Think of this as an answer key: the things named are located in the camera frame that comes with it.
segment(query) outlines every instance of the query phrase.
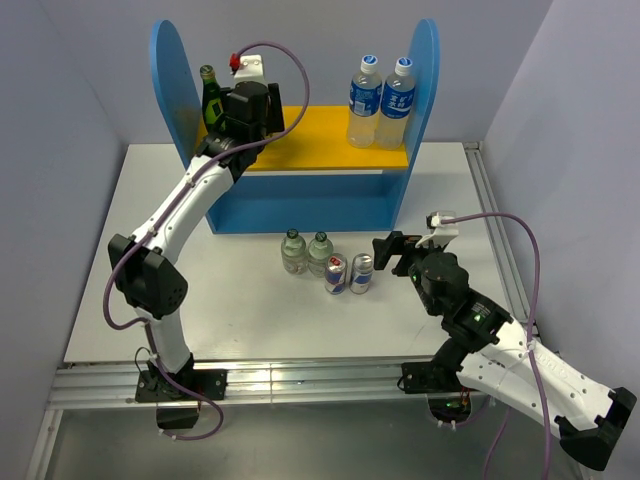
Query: small glass bottle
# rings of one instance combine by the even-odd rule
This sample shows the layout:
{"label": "small glass bottle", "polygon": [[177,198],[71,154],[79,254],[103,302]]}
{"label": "small glass bottle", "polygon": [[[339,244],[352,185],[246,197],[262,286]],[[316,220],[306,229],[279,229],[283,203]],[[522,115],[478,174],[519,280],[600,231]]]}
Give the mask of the small glass bottle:
{"label": "small glass bottle", "polygon": [[222,93],[216,81],[216,72],[211,65],[200,67],[202,78],[202,118],[207,132],[214,130],[216,121],[222,115]]}
{"label": "small glass bottle", "polygon": [[327,238],[324,232],[316,233],[316,236],[309,243],[307,259],[309,261],[309,271],[316,277],[324,277],[327,268],[327,260],[333,253],[333,243]]}
{"label": "small glass bottle", "polygon": [[307,271],[307,242],[295,228],[287,230],[282,239],[280,252],[284,269],[292,275],[300,275]]}

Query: blue side panel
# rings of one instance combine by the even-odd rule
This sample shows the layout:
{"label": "blue side panel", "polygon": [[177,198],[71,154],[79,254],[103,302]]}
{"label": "blue side panel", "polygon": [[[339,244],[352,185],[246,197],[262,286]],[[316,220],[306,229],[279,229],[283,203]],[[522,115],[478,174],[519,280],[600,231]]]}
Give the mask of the blue side panel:
{"label": "blue side panel", "polygon": [[432,19],[420,20],[413,33],[409,58],[413,60],[413,74],[416,79],[414,110],[407,123],[404,143],[409,159],[409,168],[401,173],[387,172],[388,203],[392,206],[392,225],[395,225],[402,199],[409,183],[411,171],[418,155],[427,122],[433,109],[440,74],[440,39],[438,28]]}
{"label": "blue side panel", "polygon": [[170,21],[159,20],[153,26],[149,56],[158,106],[187,168],[193,157],[202,107],[180,35]]}

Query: silver can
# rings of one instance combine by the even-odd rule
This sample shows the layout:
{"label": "silver can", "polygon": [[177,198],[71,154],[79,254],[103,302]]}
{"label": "silver can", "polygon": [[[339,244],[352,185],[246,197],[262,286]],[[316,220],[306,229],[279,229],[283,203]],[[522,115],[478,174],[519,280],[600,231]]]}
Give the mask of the silver can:
{"label": "silver can", "polygon": [[334,253],[327,260],[324,272],[324,288],[332,295],[344,292],[347,285],[347,267],[349,263],[344,255]]}
{"label": "silver can", "polygon": [[353,257],[351,263],[351,278],[349,279],[349,288],[353,293],[358,295],[369,290],[373,277],[373,258],[368,253],[359,253]]}

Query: white wall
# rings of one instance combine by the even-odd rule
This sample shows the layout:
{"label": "white wall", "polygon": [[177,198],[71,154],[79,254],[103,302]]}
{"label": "white wall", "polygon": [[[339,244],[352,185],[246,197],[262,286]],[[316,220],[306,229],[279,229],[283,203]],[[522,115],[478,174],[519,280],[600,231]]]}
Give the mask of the white wall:
{"label": "white wall", "polygon": [[35,0],[0,15],[0,465],[23,478],[123,150]]}
{"label": "white wall", "polygon": [[[224,82],[229,55],[255,40],[279,41],[304,62],[313,104],[345,104],[360,58],[373,52],[384,74],[406,54],[420,18],[435,18],[442,40],[441,81],[427,136],[481,140],[551,0],[41,0],[130,143],[168,143],[149,74],[148,43],[158,19],[182,36],[193,73],[212,63]],[[285,103],[302,84],[280,53],[265,54]]]}
{"label": "white wall", "polygon": [[[555,0],[486,138],[500,208],[538,236],[538,320],[578,369],[640,395],[640,3]],[[531,288],[531,247],[510,229]],[[640,408],[605,478],[638,478]]]}

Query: water bottle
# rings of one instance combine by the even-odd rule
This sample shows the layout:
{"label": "water bottle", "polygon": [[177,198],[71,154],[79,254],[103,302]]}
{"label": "water bottle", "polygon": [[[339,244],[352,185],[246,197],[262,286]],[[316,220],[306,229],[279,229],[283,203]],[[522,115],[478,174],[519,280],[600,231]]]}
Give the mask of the water bottle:
{"label": "water bottle", "polygon": [[373,143],[381,92],[378,59],[373,55],[365,55],[360,71],[351,79],[349,95],[347,140],[354,147],[365,148]]}
{"label": "water bottle", "polygon": [[411,76],[412,64],[406,57],[399,58],[395,72],[384,83],[376,144],[387,150],[393,150],[402,144],[404,129],[409,120],[416,90],[416,82]]}
{"label": "water bottle", "polygon": [[316,237],[309,243],[307,250],[307,260],[309,261],[309,271],[316,277],[324,277],[327,260],[333,253],[333,243],[327,238],[324,232],[316,233]]}
{"label": "water bottle", "polygon": [[284,269],[293,274],[300,275],[307,271],[307,242],[300,236],[295,228],[287,230],[287,235],[282,239],[280,252]]}

